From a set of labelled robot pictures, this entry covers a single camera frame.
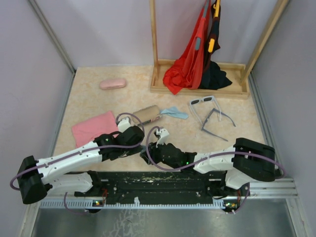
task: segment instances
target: wooden frame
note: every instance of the wooden frame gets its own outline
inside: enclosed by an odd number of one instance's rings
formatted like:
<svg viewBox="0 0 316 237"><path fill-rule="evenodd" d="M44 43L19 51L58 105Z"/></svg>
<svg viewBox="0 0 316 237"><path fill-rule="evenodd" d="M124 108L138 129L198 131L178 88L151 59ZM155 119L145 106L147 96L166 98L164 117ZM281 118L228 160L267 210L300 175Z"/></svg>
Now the wooden frame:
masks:
<svg viewBox="0 0 316 237"><path fill-rule="evenodd" d="M168 88L163 85L162 79L164 73L173 65L174 60L158 59L157 50L157 28L156 28L156 0L150 1L150 12L151 12L151 24L152 24L152 38L153 38L153 53L154 53L154 70L152 81L150 85L151 92L155 93L170 93ZM218 90L204 90L204 89L182 89L179 94L206 96L216 95L217 97L228 97L228 98L241 98L246 99L249 94L248 76L253 69L259 55L264 48L269 36L271 35L277 21L279 20L282 12L284 11L289 0L277 0L277 3L270 15L264 30L253 50L251 57L247 63L235 64L235 63L218 63L221 70L227 73L233 84Z"/></svg>

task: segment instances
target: pink case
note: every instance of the pink case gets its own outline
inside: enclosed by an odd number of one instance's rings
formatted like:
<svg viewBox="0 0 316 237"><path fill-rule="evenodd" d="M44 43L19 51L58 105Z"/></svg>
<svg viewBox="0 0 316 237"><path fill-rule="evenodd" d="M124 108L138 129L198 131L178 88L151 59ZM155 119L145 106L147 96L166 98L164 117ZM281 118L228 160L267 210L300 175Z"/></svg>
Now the pink case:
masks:
<svg viewBox="0 0 316 237"><path fill-rule="evenodd" d="M113 79L106 79L100 82L100 89L102 90L110 90L110 89L117 89L126 86L125 78L113 78Z"/></svg>

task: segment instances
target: wooden base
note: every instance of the wooden base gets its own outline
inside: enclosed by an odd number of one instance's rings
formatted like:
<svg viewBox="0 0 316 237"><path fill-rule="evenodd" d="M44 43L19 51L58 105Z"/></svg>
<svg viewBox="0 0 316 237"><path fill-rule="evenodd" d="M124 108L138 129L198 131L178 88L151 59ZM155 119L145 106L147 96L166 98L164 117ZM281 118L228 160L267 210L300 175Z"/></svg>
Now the wooden base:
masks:
<svg viewBox="0 0 316 237"><path fill-rule="evenodd" d="M153 70L152 82L150 86L150 91L153 93L171 93L169 89L164 86L162 79L165 72L173 65L174 60L165 60L158 59L158 68L157 70ZM233 82L230 86L225 88L221 88L218 90L204 90L204 89L196 89L189 90L183 88L178 94L181 95L196 95L196 96L207 96L214 95L216 97L224 97L224 98L239 98L246 99L248 98L249 85L248 80L241 85L240 79L243 70L245 69L244 64L234 64L234 63L218 63L221 70L227 73L227 78Z"/></svg>

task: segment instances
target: blue cloth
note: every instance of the blue cloth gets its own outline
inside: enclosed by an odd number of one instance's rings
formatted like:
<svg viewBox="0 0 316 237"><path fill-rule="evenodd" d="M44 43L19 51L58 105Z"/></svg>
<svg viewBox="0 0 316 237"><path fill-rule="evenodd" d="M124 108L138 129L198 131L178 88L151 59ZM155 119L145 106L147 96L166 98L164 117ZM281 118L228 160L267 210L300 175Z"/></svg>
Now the blue cloth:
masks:
<svg viewBox="0 0 316 237"><path fill-rule="evenodd" d="M180 112L177 107L173 106L169 109L161 110L160 112L163 115L169 115L171 117L179 118L179 119L187 119L189 116L185 112Z"/></svg>

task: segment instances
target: dark lens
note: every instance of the dark lens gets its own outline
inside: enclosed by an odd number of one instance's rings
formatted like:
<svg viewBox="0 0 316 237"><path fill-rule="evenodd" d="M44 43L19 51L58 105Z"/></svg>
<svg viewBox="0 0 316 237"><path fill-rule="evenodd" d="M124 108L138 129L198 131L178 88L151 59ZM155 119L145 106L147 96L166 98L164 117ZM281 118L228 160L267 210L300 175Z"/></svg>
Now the dark lens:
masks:
<svg viewBox="0 0 316 237"><path fill-rule="evenodd" d="M203 101L211 101L213 98L212 97L208 97L208 98L205 98Z"/></svg>
<svg viewBox="0 0 316 237"><path fill-rule="evenodd" d="M195 105L199 102L199 100L194 100L194 101L191 101L191 105Z"/></svg>

